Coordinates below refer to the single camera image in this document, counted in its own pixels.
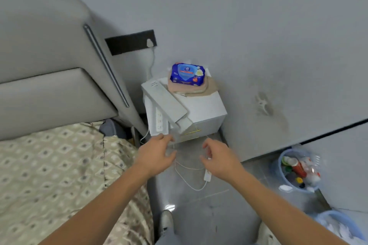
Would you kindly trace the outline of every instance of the drawer handle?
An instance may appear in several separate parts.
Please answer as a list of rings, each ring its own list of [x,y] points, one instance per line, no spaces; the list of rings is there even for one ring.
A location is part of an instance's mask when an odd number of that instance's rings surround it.
[[[196,130],[196,131],[193,131],[193,132],[185,133],[184,135],[189,135],[189,134],[196,133],[196,132],[199,132],[199,131],[200,131],[200,129]]]

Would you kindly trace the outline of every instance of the pants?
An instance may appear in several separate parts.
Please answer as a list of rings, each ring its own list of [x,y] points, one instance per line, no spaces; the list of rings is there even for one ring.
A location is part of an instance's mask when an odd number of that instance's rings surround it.
[[[155,245],[182,245],[179,237],[174,233],[173,228],[168,228],[163,236],[157,240]]]

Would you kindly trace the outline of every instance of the white shoe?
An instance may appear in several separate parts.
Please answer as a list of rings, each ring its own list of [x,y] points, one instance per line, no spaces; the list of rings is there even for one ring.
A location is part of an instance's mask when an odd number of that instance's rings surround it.
[[[258,231],[258,239],[256,244],[258,245],[281,245],[276,236],[270,231],[264,222],[261,223]]]
[[[174,229],[173,215],[169,210],[164,210],[161,213],[159,232],[160,237],[165,234],[168,229]]]

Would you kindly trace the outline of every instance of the wet wipes package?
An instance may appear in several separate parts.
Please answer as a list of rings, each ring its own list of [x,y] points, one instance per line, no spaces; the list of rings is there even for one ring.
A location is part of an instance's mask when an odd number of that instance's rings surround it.
[[[200,86],[205,79],[205,69],[202,66],[175,63],[172,66],[170,80],[175,83]]]

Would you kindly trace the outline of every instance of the patterned bedsheet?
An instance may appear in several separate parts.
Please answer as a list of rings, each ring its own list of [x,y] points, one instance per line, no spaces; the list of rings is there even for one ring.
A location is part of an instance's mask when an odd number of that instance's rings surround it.
[[[62,126],[0,142],[0,244],[38,244],[132,165],[137,149],[116,136],[104,137],[100,124]],[[105,244],[153,241],[143,186]]]

